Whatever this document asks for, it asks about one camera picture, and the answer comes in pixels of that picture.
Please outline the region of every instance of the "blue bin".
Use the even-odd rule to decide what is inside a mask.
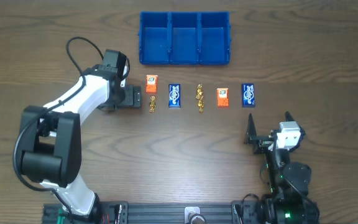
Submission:
[[[224,65],[230,61],[229,12],[141,12],[144,65]]]

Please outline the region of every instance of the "tic tac logo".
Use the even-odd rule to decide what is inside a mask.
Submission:
[[[175,105],[179,98],[179,86],[172,86],[172,90],[169,93],[169,98],[172,100],[172,103]]]
[[[254,99],[254,85],[247,86],[247,90],[244,92],[244,99],[247,99],[248,103],[251,104],[251,100]]]

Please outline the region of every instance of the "wood grain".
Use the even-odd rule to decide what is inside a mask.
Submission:
[[[140,11],[231,12],[231,62],[223,67],[146,67],[138,60]],[[78,78],[65,53],[73,36],[131,59],[129,83],[159,75],[157,109],[93,112],[82,128],[81,174],[102,200],[230,202],[266,194],[263,156],[242,144],[247,115],[261,134],[290,111],[307,132],[293,161],[312,170],[310,198],[321,223],[358,222],[358,1],[351,0],[0,0],[0,223],[40,223],[43,203],[15,178],[12,149],[21,111],[60,96]],[[100,62],[84,42],[73,55]],[[182,108],[167,107],[168,83],[182,84]],[[194,99],[203,82],[204,113]],[[240,84],[254,82],[254,109]],[[216,88],[230,108],[216,107]]]

